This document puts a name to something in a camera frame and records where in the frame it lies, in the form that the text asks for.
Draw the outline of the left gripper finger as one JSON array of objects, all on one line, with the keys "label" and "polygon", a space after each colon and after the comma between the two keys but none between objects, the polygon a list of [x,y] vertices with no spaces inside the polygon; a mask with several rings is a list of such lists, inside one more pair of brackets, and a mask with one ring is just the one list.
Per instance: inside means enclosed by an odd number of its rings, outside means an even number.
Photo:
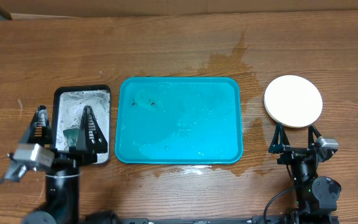
[{"label": "left gripper finger", "polygon": [[98,126],[93,109],[90,106],[83,108],[75,149],[92,154],[108,152],[108,142]]},{"label": "left gripper finger", "polygon": [[45,105],[40,105],[36,109],[35,114],[19,143],[40,144],[41,146],[52,143],[52,130]]}]

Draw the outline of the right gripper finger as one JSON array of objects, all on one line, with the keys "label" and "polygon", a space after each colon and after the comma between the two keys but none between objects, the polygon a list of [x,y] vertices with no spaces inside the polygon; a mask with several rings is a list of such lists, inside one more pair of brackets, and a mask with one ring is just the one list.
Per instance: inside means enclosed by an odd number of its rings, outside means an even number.
[{"label": "right gripper finger", "polygon": [[308,126],[308,148],[312,149],[314,146],[314,137],[319,138],[321,134],[313,124]]},{"label": "right gripper finger", "polygon": [[281,154],[290,148],[290,143],[282,123],[277,123],[272,142],[268,149],[269,153]]}]

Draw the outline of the green yellow sponge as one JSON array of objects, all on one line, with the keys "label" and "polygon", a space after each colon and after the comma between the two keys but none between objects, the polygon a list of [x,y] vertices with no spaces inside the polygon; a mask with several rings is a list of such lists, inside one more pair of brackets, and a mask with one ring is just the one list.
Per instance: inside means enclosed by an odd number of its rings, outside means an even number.
[{"label": "green yellow sponge", "polygon": [[63,130],[63,136],[66,142],[66,148],[76,147],[77,139],[78,139],[78,128],[69,128]]}]

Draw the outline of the yellow-green plate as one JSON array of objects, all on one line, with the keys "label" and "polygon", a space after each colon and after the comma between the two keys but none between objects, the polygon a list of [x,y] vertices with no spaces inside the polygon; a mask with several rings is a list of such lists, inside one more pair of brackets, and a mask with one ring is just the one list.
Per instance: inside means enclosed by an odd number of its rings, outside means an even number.
[{"label": "yellow-green plate", "polygon": [[322,108],[284,108],[284,107],[265,107],[270,117],[289,128],[304,128],[313,124],[321,115]]}]

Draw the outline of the white plate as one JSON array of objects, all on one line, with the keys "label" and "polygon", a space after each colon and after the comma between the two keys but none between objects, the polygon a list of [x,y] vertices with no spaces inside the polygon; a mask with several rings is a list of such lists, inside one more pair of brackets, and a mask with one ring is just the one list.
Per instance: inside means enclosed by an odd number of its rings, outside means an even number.
[{"label": "white plate", "polygon": [[264,93],[264,106],[323,109],[323,99],[309,80],[296,75],[284,75],[268,84]]}]

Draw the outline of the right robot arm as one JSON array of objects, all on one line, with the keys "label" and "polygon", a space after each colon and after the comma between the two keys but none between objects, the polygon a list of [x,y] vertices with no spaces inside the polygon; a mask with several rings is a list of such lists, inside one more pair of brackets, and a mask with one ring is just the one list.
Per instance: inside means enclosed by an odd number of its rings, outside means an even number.
[{"label": "right robot arm", "polygon": [[[264,223],[338,223],[338,217],[331,215],[337,210],[337,200],[342,187],[334,179],[318,175],[318,165],[328,161],[338,151],[339,144],[333,138],[323,137],[314,125],[308,126],[308,146],[292,147],[282,123],[275,128],[272,143],[268,149],[280,157],[277,163],[285,165],[293,187],[275,195],[266,204]],[[284,194],[294,191],[297,207],[289,209],[278,218],[267,216],[271,204]]]}]

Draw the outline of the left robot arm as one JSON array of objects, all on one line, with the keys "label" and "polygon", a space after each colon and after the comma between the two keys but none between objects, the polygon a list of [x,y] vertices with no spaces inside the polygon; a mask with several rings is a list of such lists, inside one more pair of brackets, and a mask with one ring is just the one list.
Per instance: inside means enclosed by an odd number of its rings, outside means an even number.
[{"label": "left robot arm", "polygon": [[90,106],[83,108],[74,146],[59,151],[46,146],[52,142],[47,110],[41,105],[19,141],[21,155],[14,159],[25,168],[45,172],[45,202],[22,223],[79,223],[80,167],[97,162],[109,146]]}]

